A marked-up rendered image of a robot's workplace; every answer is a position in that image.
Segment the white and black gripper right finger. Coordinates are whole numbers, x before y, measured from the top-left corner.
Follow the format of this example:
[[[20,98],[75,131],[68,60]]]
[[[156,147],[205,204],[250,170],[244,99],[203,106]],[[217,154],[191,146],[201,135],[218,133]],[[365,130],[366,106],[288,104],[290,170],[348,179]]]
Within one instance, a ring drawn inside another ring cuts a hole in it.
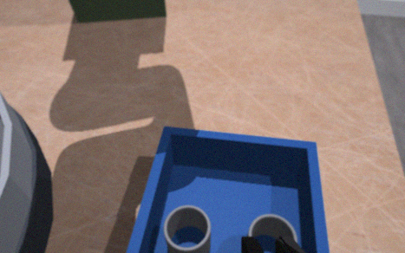
[[[276,253],[305,253],[297,242],[291,237],[276,239]]]

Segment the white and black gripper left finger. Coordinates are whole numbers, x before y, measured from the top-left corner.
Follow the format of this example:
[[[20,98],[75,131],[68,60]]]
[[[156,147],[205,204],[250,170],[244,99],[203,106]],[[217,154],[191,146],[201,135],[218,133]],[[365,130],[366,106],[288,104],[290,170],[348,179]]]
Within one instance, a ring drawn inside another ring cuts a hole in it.
[[[241,238],[241,253],[264,253],[258,240],[253,237]]]

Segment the grey round turntable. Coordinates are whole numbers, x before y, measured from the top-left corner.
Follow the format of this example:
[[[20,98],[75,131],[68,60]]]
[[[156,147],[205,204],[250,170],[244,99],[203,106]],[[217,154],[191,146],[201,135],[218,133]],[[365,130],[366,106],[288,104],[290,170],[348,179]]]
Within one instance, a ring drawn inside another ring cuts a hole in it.
[[[45,253],[52,173],[36,136],[1,92],[0,169],[0,253]]]

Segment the grey metal bushing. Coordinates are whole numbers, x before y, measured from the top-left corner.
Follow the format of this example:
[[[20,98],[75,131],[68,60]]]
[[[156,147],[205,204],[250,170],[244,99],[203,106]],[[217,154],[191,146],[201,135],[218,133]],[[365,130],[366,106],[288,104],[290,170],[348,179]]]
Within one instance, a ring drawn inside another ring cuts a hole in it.
[[[179,229],[187,226],[202,230],[205,237],[199,244],[184,248],[176,245],[171,240]],[[182,205],[171,211],[167,216],[164,223],[164,235],[169,253],[209,253],[211,247],[210,219],[199,207]]]
[[[283,217],[274,214],[264,214],[255,218],[248,230],[248,237],[268,235],[279,239],[279,236],[292,236],[297,242],[297,234],[292,225]]]

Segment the blue open-top crate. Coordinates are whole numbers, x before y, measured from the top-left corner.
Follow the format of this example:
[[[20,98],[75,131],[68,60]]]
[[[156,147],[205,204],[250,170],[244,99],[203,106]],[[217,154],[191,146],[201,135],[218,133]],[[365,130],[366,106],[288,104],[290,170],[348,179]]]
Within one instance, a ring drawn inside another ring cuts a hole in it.
[[[169,253],[164,223],[182,205],[209,217],[209,253],[241,253],[264,214],[305,253],[330,253],[316,142],[164,126],[127,253]]]

